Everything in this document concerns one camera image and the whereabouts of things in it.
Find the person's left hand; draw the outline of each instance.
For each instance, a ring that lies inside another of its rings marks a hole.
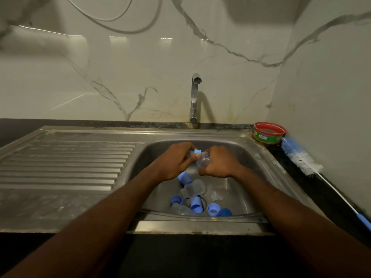
[[[169,181],[184,172],[189,165],[201,157],[201,154],[196,153],[187,158],[188,151],[194,149],[191,142],[172,144],[150,164],[150,167],[156,171],[159,181]]]

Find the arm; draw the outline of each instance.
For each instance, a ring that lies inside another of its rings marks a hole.
[[[200,157],[186,159],[190,142],[173,144],[123,187],[73,220],[62,231],[30,254],[4,278],[84,277],[102,270],[116,244],[152,190],[177,177]]]
[[[224,147],[213,146],[200,175],[232,177],[262,207],[276,231],[320,276],[371,277],[371,250],[329,220],[242,166]]]

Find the sink basin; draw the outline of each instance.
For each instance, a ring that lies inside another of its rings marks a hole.
[[[58,232],[125,185],[172,143],[183,141],[201,150],[226,146],[260,177],[321,213],[249,130],[45,126],[0,148],[0,232]],[[171,214],[170,198],[182,186],[177,179],[166,181],[148,197],[128,233],[274,234],[261,208],[236,181],[200,177],[195,165],[187,172],[206,186],[204,211],[198,216]],[[209,217],[205,209],[213,202],[233,216]]]
[[[238,144],[232,142],[216,142],[209,140],[190,140],[198,149],[202,151],[210,148],[213,145],[224,145],[230,152],[245,166],[253,168],[256,173],[265,178],[257,162],[250,156],[250,154]],[[173,143],[173,141],[159,141],[147,146],[140,157],[137,159],[134,168],[130,174],[130,179],[135,177],[142,169],[147,167],[153,160],[159,157],[166,149]],[[200,179],[206,186],[206,192],[202,195],[204,211],[199,216],[208,217],[207,205],[210,203],[217,203],[221,208],[228,208],[232,215],[246,215],[260,212],[256,207],[252,198],[247,191],[232,178],[216,178],[211,176],[200,176],[195,164],[192,164],[187,173],[194,179]],[[174,195],[180,195],[180,189],[183,185],[177,178],[170,181],[162,182],[148,197],[143,205],[143,209],[149,211],[170,213],[170,198]]]

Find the person's right hand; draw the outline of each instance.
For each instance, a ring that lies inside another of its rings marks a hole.
[[[199,171],[200,176],[230,177],[241,167],[225,146],[213,146],[206,151],[210,153],[210,163]]]

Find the chrome faucet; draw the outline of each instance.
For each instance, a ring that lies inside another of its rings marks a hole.
[[[194,73],[192,75],[192,89],[191,89],[191,112],[189,114],[189,122],[191,124],[197,123],[196,112],[197,112],[197,92],[198,84],[202,82],[200,75]]]

